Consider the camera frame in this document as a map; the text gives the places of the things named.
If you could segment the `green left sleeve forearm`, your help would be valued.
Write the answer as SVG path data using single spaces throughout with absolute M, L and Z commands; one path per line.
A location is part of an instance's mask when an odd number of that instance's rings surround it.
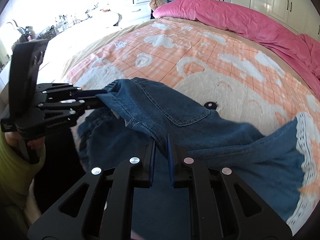
M 18 145 L 21 139 L 17 132 L 1 132 L 1 202 L 19 208 L 25 207 L 31 182 L 46 158 L 44 137 L 28 142 L 39 156 L 36 164 L 29 163 L 22 155 Z

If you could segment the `person's left hand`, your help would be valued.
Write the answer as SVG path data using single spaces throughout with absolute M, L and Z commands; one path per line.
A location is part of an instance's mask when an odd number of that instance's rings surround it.
M 18 132 L 5 132 L 4 137 L 10 147 L 17 148 L 21 152 L 23 150 L 40 150 L 44 147 L 45 137 L 27 141 Z

